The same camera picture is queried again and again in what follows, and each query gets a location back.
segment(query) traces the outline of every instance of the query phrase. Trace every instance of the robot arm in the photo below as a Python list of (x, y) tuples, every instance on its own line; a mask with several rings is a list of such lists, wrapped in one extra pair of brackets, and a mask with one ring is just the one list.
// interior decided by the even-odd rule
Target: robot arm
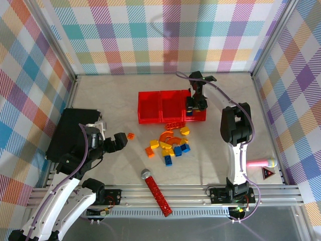
[[(199, 71), (190, 76), (193, 79), (217, 81), (213, 76), (203, 77)], [(252, 134), (251, 125), (245, 114), (228, 100), (218, 88), (205, 82), (190, 80), (191, 97), (187, 97), (187, 111), (196, 109), (203, 111), (207, 108), (207, 99), (210, 100), (222, 113), (221, 136), (228, 144), (230, 170), (227, 177), (226, 192), (230, 201), (249, 192), (249, 184), (244, 177), (246, 175), (246, 149), (247, 142)], [(251, 117), (248, 103), (240, 103), (243, 109)]]
[[(38, 206), (31, 219), (23, 226), (22, 230), (14, 230), (9, 236), (9, 241), (25, 241), (31, 230), (29, 240), (32, 241), (59, 241), (62, 240), (69, 227), (75, 222), (80, 214), (91, 204), (102, 204), (104, 202), (105, 185), (95, 179), (86, 180), (79, 189), (75, 198), (65, 205), (69, 195), (78, 186), (80, 180), (91, 169), (93, 161), (102, 158), (107, 153), (122, 150), (127, 144), (125, 133), (115, 134), (115, 141), (103, 135), (103, 128), (99, 126), (85, 127), (88, 139), (88, 154), (83, 166), (72, 177), (67, 179), (54, 193), (57, 185), (68, 177), (80, 165), (85, 153), (85, 141), (79, 137), (75, 148), (61, 157), (52, 184), (44, 199)], [(35, 214), (39, 212), (47, 197), (52, 195), (43, 206), (41, 214), (34, 222)]]

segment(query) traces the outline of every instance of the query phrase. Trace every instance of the red plastic bin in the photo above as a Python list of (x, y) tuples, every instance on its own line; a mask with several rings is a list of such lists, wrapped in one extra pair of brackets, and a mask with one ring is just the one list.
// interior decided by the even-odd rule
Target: red plastic bin
[(205, 111), (186, 113), (188, 90), (148, 91), (138, 93), (138, 122), (140, 124), (170, 122), (203, 122)]

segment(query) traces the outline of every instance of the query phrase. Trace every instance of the warning sign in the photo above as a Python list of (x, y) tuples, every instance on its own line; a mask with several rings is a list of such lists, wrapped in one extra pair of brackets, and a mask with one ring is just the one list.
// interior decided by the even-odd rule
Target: warning sign
[(265, 167), (262, 167), (262, 172), (263, 172), (263, 180), (265, 180), (266, 178), (273, 176), (275, 174), (274, 172), (268, 170)]

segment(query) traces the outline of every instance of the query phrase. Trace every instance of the microphone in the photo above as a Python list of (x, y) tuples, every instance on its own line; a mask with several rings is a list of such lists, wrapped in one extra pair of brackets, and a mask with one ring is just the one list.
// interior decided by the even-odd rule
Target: microphone
[(275, 167), (277, 160), (273, 157), (267, 159), (250, 160), (246, 162), (247, 167)]

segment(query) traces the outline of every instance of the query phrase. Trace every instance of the orange toy piece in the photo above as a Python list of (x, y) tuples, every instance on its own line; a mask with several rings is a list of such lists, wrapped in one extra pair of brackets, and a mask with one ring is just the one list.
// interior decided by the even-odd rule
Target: orange toy piece
[(134, 133), (128, 133), (128, 135), (127, 135), (127, 138), (130, 140), (134, 139), (134, 137), (135, 137)]
[(147, 153), (147, 155), (148, 155), (149, 158), (155, 156), (155, 153), (152, 151), (152, 148), (151, 148), (151, 147), (147, 147), (147, 148), (145, 149), (145, 151), (146, 151), (146, 153)]
[(173, 122), (173, 123), (167, 123), (165, 125), (165, 129), (170, 131), (173, 129), (180, 129), (183, 128), (185, 126), (185, 122)]
[(179, 137), (172, 137), (172, 138), (169, 138), (166, 143), (167, 144), (170, 144), (170, 145), (173, 145), (173, 144), (177, 144), (177, 145), (180, 145), (181, 144), (181, 138)]
[(159, 137), (159, 141), (166, 142), (167, 137), (173, 137), (173, 136), (174, 136), (174, 132), (171, 132), (171, 131), (163, 132)]

